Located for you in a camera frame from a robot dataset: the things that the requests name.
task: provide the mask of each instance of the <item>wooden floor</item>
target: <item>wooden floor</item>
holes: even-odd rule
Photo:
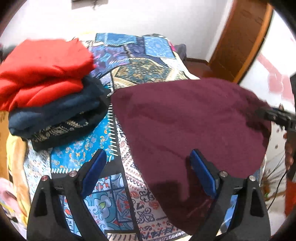
[[[204,63],[186,61],[185,66],[191,74],[199,78],[216,77],[211,68]]]

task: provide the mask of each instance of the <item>human hand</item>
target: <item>human hand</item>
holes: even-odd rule
[[[293,155],[296,149],[296,142],[295,142],[295,133],[289,134],[289,139],[285,143],[285,164],[286,164],[286,169],[289,170],[292,164],[294,163]],[[287,133],[284,134],[284,138],[287,139],[288,135]]]

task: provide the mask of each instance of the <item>blue gripper pad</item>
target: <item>blue gripper pad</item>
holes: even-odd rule
[[[200,157],[198,153],[193,150],[190,154],[190,163],[191,166],[198,177],[204,192],[210,196],[212,199],[216,197],[217,188],[216,181],[207,169],[206,165],[204,164],[205,158]]]
[[[82,198],[90,195],[99,179],[99,176],[106,165],[107,154],[103,149],[98,149],[95,155],[92,157],[95,158],[94,163],[90,167],[89,171],[83,179],[83,189],[80,193]]]

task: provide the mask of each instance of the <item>white wall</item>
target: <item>white wall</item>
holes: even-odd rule
[[[71,39],[88,31],[159,33],[173,44],[186,44],[189,58],[206,59],[214,38],[223,30],[229,1],[109,0],[95,10],[72,10],[71,0],[27,0],[6,27],[0,43],[18,44],[26,38]]]
[[[288,26],[275,11],[259,54],[265,56],[282,75],[291,76],[296,72],[296,41]],[[271,83],[268,82],[268,75],[269,71],[258,61],[257,57],[240,86],[252,90],[271,106],[278,106],[282,103],[285,110],[295,113],[294,100],[286,99],[282,93],[270,90]]]
[[[220,23],[217,27],[217,30],[216,30],[216,34],[215,36],[213,37],[213,40],[212,40],[212,43],[209,47],[209,50],[208,50],[208,53],[206,55],[206,58],[205,60],[206,61],[210,61],[215,49],[216,49],[216,46],[220,40],[220,37],[222,35],[222,32],[224,30],[224,27],[226,25],[226,22],[228,20],[228,17],[229,17],[229,14],[230,14],[230,11],[232,9],[232,4],[233,4],[233,1],[234,0],[227,0],[226,4],[224,4],[224,2],[222,2],[222,5],[220,6],[220,8],[217,8],[219,11],[222,12],[222,16],[221,16],[221,20],[220,20]]]

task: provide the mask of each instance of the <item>navy blue garment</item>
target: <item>navy blue garment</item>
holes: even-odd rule
[[[81,92],[59,98],[42,107],[15,109],[9,113],[9,131],[24,139],[30,138],[48,126],[68,120],[80,112],[86,112],[100,105],[98,98],[104,92],[99,79],[89,75],[82,79]]]
[[[54,126],[38,131],[30,139],[35,151],[46,150],[52,147],[66,145],[77,138],[89,134],[106,116],[110,105],[110,98],[106,95],[110,91],[106,89],[104,96],[100,97],[98,108],[80,113],[71,119]]]

